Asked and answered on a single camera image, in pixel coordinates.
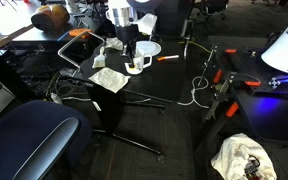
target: crumpled paper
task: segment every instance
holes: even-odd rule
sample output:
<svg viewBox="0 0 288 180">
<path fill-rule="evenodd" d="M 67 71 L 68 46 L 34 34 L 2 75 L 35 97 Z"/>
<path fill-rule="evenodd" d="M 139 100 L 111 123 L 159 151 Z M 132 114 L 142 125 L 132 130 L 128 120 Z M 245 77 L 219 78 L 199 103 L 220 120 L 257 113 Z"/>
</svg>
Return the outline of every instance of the crumpled paper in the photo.
<svg viewBox="0 0 288 180">
<path fill-rule="evenodd" d="M 250 155 L 260 161 L 258 173 L 261 179 L 277 179 L 273 163 L 264 148 L 243 133 L 225 139 L 211 164 L 225 180 L 247 180 L 244 169 Z"/>
<path fill-rule="evenodd" d="M 125 76 L 122 73 L 105 67 L 88 79 L 105 89 L 117 93 L 127 84 L 129 78 L 130 76 Z"/>
<path fill-rule="evenodd" d="M 107 38 L 105 48 L 114 48 L 117 50 L 123 50 L 123 42 L 115 38 Z"/>
</svg>

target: pen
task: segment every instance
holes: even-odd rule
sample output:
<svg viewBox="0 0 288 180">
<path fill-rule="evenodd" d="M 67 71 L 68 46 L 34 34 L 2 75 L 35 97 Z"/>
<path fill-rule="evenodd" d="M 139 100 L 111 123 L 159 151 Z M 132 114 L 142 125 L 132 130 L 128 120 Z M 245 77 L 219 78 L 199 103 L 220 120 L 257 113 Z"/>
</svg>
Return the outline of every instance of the pen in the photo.
<svg viewBox="0 0 288 180">
<path fill-rule="evenodd" d="M 173 58 L 178 58 L 179 55 L 174 55 L 174 56 L 161 56 L 159 58 L 157 58 L 158 61 L 163 61 L 165 59 L 173 59 Z"/>
</svg>

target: blue chair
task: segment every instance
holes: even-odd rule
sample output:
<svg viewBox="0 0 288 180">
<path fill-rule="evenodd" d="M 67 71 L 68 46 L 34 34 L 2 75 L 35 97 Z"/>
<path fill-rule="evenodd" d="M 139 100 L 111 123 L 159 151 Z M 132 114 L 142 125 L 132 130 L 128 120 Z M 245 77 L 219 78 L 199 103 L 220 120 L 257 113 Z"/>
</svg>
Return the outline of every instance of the blue chair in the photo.
<svg viewBox="0 0 288 180">
<path fill-rule="evenodd" d="M 59 160 L 72 168 L 91 134 L 89 120 L 70 107 L 39 100 L 20 105 L 0 118 L 0 179 L 49 177 Z"/>
</svg>

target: black floor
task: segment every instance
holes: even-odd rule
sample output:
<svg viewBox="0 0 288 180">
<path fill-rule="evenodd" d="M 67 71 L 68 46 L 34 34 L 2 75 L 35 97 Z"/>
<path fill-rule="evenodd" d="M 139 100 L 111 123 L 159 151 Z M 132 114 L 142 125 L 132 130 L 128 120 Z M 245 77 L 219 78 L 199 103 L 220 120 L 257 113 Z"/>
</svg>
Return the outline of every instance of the black floor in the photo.
<svg viewBox="0 0 288 180">
<path fill-rule="evenodd" d="M 226 19 L 211 18 L 207 33 L 218 36 L 265 37 L 268 33 L 284 30 L 287 25 L 288 7 L 265 6 L 261 1 L 251 4 L 251 1 L 247 0 L 231 0 Z M 204 34 L 205 29 L 201 25 L 194 28 L 195 42 L 209 49 L 211 44 Z M 180 102 L 192 100 L 191 81 L 201 75 L 202 63 L 208 57 L 198 46 L 191 44 L 189 48 L 187 74 Z M 196 100 L 203 105 L 210 105 L 211 97 L 208 88 L 196 93 Z M 99 124 L 90 102 L 67 100 L 64 104 L 80 110 L 94 125 Z M 100 146 L 94 147 L 98 144 L 96 138 L 93 138 L 73 171 L 74 179 L 207 179 L 199 171 L 202 168 L 195 167 L 192 148 L 206 111 L 196 104 L 168 104 L 164 113 L 151 108 L 127 107 L 119 130 L 163 151 L 165 162 L 159 163 L 152 153 L 106 137 L 101 137 Z M 210 166 L 209 160 L 215 155 L 224 138 L 239 132 L 251 134 L 237 114 L 214 139 L 214 146 L 204 154 L 207 161 L 200 163 L 201 166 L 207 166 L 209 179 L 221 179 Z M 288 179 L 288 146 L 259 142 L 273 161 L 278 179 Z"/>
</svg>

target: saucer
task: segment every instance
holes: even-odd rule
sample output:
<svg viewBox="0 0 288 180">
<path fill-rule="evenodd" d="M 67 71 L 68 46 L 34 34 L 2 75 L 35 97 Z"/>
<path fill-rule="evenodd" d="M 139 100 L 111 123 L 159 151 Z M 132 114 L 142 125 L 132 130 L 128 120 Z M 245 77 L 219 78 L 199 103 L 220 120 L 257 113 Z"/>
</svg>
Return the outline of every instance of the saucer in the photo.
<svg viewBox="0 0 288 180">
<path fill-rule="evenodd" d="M 136 48 L 144 51 L 144 55 L 155 56 L 161 52 L 162 48 L 159 44 L 152 41 L 138 41 L 136 42 Z"/>
</svg>

